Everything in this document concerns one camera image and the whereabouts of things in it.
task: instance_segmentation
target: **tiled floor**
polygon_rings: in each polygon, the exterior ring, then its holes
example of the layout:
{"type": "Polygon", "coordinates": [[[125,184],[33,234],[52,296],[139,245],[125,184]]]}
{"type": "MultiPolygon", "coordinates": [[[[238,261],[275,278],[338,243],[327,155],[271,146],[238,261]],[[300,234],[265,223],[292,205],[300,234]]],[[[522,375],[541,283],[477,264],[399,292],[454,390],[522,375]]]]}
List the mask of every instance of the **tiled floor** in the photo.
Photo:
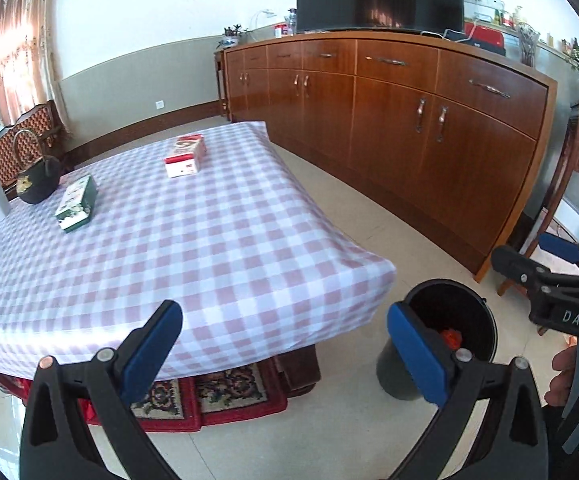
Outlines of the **tiled floor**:
{"type": "MultiPolygon", "coordinates": [[[[211,118],[186,124],[124,148],[223,123],[211,118]]],[[[381,206],[301,158],[281,148],[278,152],[334,224],[359,245],[396,264],[397,283],[369,325],[317,345],[323,380],[310,394],[291,399],[284,413],[193,434],[150,434],[181,478],[230,480],[235,472],[246,472],[252,480],[386,478],[435,409],[424,400],[393,399],[380,388],[375,364],[387,340],[385,313],[412,286],[430,278],[458,280],[487,298],[499,331],[495,360],[506,363],[515,355],[527,356],[540,393],[546,391],[554,375],[551,359],[564,348],[564,338],[553,332],[537,335],[527,320],[527,300],[515,290],[499,298],[495,293],[499,277],[493,272],[481,284],[475,283],[453,258],[381,206]]],[[[446,473],[464,460],[484,408],[477,406],[446,473]]],[[[10,480],[18,478],[23,417],[20,401],[0,392],[0,468],[10,480]]],[[[92,428],[92,433],[111,471],[126,477],[101,429],[92,428]]]]}

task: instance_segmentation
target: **teapot handle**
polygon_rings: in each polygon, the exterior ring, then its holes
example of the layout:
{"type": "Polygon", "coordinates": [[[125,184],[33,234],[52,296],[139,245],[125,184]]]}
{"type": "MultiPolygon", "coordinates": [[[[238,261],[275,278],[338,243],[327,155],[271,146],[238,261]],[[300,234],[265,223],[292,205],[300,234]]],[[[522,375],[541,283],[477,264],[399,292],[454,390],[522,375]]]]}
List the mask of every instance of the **teapot handle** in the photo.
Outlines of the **teapot handle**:
{"type": "Polygon", "coordinates": [[[28,170],[30,168],[30,166],[24,168],[22,165],[22,160],[20,159],[20,155],[18,154],[18,136],[22,132],[26,132],[28,134],[31,134],[31,136],[34,137],[34,140],[36,141],[36,144],[38,145],[38,149],[40,150],[40,153],[42,154],[43,160],[47,159],[47,155],[45,155],[45,149],[43,147],[42,142],[40,142],[40,139],[38,138],[37,134],[33,130],[29,130],[28,128],[22,128],[22,129],[18,130],[16,132],[16,134],[13,136],[13,140],[12,140],[13,158],[16,160],[16,163],[18,164],[20,169],[22,171],[25,171],[25,170],[28,170]]]}

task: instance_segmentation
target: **cast iron teapot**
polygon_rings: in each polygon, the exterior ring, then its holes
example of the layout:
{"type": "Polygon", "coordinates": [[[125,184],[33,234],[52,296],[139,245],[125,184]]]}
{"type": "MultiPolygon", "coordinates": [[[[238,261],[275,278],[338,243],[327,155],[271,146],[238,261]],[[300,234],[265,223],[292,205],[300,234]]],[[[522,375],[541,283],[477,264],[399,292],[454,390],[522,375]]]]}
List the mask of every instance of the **cast iron teapot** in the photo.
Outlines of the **cast iron teapot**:
{"type": "Polygon", "coordinates": [[[28,204],[41,203],[58,188],[60,176],[63,174],[62,164],[54,156],[45,155],[42,142],[38,139],[37,134],[26,128],[19,130],[13,137],[12,151],[14,159],[22,170],[18,174],[18,180],[16,181],[16,193],[23,202],[28,204]],[[42,156],[37,160],[26,160],[25,166],[20,160],[17,149],[18,136],[23,132],[34,137],[38,149],[42,153],[42,156]]]}

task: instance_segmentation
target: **blue gripper pad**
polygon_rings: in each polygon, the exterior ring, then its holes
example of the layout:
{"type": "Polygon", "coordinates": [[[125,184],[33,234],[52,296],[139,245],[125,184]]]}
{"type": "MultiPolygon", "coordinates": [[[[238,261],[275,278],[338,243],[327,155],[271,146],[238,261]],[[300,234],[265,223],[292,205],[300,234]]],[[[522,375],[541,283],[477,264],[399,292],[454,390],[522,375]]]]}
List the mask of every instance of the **blue gripper pad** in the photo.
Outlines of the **blue gripper pad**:
{"type": "Polygon", "coordinates": [[[445,368],[425,341],[423,334],[429,329],[408,305],[394,303],[387,313],[387,330],[425,400],[442,408],[449,384],[445,368]]]}
{"type": "Polygon", "coordinates": [[[180,305],[175,301],[167,303],[159,307],[143,328],[133,330],[125,339],[125,342],[131,343],[130,338],[138,333],[139,344],[133,349],[122,369],[118,394],[125,406],[144,399],[180,334],[182,328],[180,305]]]}
{"type": "Polygon", "coordinates": [[[562,258],[571,264],[579,263],[579,247],[551,233],[543,233],[538,237],[538,245],[544,251],[562,258]]]}

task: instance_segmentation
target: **human hand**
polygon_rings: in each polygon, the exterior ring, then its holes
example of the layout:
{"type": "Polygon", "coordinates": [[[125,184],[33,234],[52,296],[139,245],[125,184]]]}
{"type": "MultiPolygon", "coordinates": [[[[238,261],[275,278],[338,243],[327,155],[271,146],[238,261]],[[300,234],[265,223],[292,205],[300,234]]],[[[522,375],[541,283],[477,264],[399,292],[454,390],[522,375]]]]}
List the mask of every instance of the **human hand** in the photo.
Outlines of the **human hand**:
{"type": "Polygon", "coordinates": [[[549,383],[549,391],[545,394],[547,404],[564,406],[567,403],[575,366],[576,346],[569,347],[554,356],[552,368],[560,373],[549,383]]]}

